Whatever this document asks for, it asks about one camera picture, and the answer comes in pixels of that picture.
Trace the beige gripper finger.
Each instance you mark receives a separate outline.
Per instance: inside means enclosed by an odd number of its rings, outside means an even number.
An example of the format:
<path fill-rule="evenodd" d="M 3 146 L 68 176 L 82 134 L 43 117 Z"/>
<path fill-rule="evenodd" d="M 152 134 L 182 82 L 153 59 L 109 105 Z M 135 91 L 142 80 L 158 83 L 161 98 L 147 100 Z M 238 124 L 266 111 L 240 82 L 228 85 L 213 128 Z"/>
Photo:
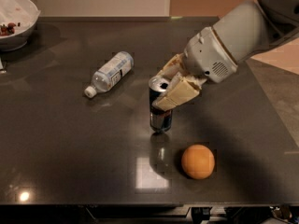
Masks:
<path fill-rule="evenodd" d="M 166 91 L 153 101 L 153 106 L 157 109 L 168 111 L 183 105 L 197 97 L 202 90 L 203 84 L 206 82 L 206 78 L 192 75 L 183 76 L 181 73 L 176 73 Z"/>
<path fill-rule="evenodd" d="M 182 57 L 182 54 L 176 54 L 166 63 L 166 65 L 157 73 L 157 75 L 167 79 L 172 79 L 177 73 L 184 75 L 186 70 L 182 61 Z"/>

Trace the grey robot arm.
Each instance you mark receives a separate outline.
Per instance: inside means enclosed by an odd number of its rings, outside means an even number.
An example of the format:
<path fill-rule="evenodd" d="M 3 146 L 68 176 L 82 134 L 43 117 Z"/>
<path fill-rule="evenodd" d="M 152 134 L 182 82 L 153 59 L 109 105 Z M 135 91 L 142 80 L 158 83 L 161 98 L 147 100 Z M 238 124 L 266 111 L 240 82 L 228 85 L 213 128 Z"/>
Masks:
<path fill-rule="evenodd" d="M 168 111 L 199 95 L 207 81 L 220 83 L 248 58 L 280 47 L 299 29 L 299 0 L 245 1 L 189 40 L 158 73 L 170 84 L 153 101 Z"/>

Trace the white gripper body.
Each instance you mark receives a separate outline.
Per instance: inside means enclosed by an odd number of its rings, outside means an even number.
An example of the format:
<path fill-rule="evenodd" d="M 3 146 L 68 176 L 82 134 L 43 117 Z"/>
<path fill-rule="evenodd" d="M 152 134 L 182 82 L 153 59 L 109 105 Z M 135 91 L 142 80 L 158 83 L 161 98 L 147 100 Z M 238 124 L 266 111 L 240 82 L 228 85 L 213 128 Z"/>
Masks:
<path fill-rule="evenodd" d="M 237 70 L 236 62 L 225 50 L 212 27 L 206 27 L 191 38 L 184 50 L 187 70 L 198 77 L 220 83 Z"/>

